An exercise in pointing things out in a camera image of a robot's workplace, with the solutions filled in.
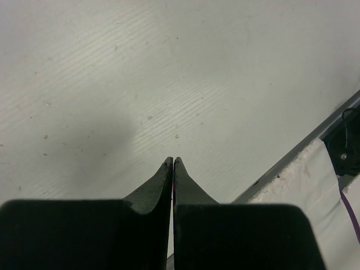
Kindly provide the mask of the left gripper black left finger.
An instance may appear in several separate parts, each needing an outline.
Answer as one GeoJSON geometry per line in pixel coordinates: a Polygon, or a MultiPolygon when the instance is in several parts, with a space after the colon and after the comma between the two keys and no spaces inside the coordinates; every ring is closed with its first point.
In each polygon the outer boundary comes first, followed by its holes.
{"type": "Polygon", "coordinates": [[[10,200],[2,269],[165,269],[173,159],[122,199],[10,200]]]}

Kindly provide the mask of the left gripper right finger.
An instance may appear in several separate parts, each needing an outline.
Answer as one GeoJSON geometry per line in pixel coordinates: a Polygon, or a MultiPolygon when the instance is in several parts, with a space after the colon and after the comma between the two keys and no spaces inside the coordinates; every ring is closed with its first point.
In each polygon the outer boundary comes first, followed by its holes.
{"type": "Polygon", "coordinates": [[[220,204],[174,161],[175,269],[325,269],[311,224],[290,204],[220,204]]]}

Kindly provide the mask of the red t shirt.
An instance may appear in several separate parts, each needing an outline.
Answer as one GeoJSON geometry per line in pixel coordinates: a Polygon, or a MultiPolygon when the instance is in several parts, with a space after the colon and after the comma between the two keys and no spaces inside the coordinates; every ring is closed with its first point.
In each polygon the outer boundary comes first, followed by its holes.
{"type": "Polygon", "coordinates": [[[174,179],[175,179],[175,165],[172,167],[172,192],[171,192],[171,200],[174,200],[174,179]]]}

